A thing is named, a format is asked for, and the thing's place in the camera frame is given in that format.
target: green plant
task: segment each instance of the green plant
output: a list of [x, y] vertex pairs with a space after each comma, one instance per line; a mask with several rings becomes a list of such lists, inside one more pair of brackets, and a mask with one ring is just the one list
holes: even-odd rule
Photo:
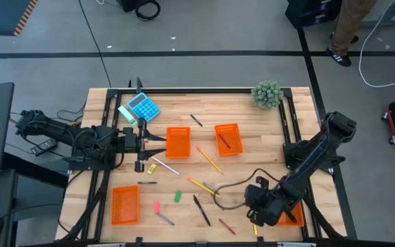
[[254, 105], [271, 109], [277, 107], [283, 100], [283, 91], [277, 82], [264, 81], [251, 90], [251, 96]]

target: yellow pencil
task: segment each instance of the yellow pencil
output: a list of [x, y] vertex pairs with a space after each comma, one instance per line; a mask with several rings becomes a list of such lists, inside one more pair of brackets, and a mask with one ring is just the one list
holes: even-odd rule
[[222, 170], [220, 170], [220, 168], [216, 165], [216, 163], [214, 163], [214, 161], [210, 157], [208, 157], [208, 155], [206, 155], [206, 153], [202, 150], [202, 148], [197, 147], [197, 150], [199, 150], [205, 156], [205, 158], [208, 161], [210, 161], [210, 163], [213, 164], [214, 167], [216, 167], [217, 171], [219, 171], [221, 174], [224, 173]]
[[194, 183], [195, 185], [205, 189], [206, 191], [208, 191], [208, 192], [210, 192], [210, 193], [212, 193], [214, 195], [214, 191], [212, 191], [211, 189], [205, 187], [204, 185], [201, 185], [198, 181], [192, 179], [191, 177], [187, 177], [187, 180], [192, 182], [192, 183]]

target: white pencil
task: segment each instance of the white pencil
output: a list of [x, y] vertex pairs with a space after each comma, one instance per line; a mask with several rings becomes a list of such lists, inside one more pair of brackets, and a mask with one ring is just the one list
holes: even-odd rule
[[150, 158], [152, 158], [152, 159], [155, 160], [156, 162], [160, 163], [161, 165], [164, 165], [167, 169], [169, 169], [170, 171], [174, 172], [175, 174], [179, 175], [179, 172], [177, 172], [175, 169], [171, 168], [170, 166], [164, 164], [162, 161], [158, 160], [157, 158], [155, 158], [155, 157], [153, 157], [153, 156], [150, 157]]

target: pink eraser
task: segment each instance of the pink eraser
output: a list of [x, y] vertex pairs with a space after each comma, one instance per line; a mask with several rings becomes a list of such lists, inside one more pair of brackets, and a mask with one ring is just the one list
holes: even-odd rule
[[159, 201], [154, 202], [154, 213], [159, 213]]

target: sneaker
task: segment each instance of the sneaker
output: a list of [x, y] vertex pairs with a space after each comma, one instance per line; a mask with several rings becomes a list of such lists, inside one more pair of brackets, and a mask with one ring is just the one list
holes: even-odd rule
[[333, 60], [344, 67], [349, 67], [351, 65], [350, 58], [348, 56], [338, 56], [333, 53], [330, 48], [327, 47], [326, 54], [333, 58]]
[[[330, 36], [329, 36], [330, 39], [333, 38], [333, 34], [334, 34], [334, 33], [335, 33], [335, 32], [332, 32], [332, 33], [330, 34]], [[353, 36], [353, 39], [351, 40], [351, 43], [354, 44], [354, 43], [356, 43], [357, 41], [359, 41], [359, 37], [358, 37], [357, 35], [354, 35], [354, 36]]]

